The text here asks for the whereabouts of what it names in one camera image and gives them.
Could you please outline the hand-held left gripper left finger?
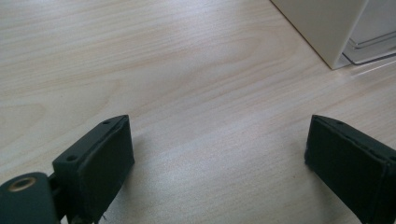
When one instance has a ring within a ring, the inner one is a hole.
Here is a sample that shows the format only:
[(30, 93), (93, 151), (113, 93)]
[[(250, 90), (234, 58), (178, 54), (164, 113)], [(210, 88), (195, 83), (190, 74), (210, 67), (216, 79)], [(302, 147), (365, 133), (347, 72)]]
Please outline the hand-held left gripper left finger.
[(67, 219), (82, 224), (99, 221), (133, 164), (127, 115), (102, 121), (77, 140), (52, 162), (68, 202)]

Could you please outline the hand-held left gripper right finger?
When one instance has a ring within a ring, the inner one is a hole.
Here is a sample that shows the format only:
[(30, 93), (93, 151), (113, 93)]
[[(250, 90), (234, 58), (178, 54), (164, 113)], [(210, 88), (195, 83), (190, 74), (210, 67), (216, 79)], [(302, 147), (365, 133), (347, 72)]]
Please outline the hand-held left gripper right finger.
[(396, 150), (346, 123), (311, 118), (305, 164), (363, 224), (396, 222)]

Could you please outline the clear plastic drawer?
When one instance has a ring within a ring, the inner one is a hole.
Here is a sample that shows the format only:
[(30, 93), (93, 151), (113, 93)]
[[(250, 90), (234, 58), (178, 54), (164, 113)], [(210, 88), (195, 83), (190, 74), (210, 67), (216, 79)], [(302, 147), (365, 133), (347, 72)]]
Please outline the clear plastic drawer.
[(373, 63), (396, 56), (396, 31), (368, 39), (352, 36), (343, 55), (354, 65)]

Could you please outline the white cabinet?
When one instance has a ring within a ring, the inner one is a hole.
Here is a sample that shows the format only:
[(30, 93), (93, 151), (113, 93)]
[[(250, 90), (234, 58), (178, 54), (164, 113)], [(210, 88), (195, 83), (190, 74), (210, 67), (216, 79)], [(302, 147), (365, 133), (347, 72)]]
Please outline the white cabinet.
[(332, 69), (352, 64), (343, 51), (350, 37), (396, 31), (396, 0), (271, 0)]

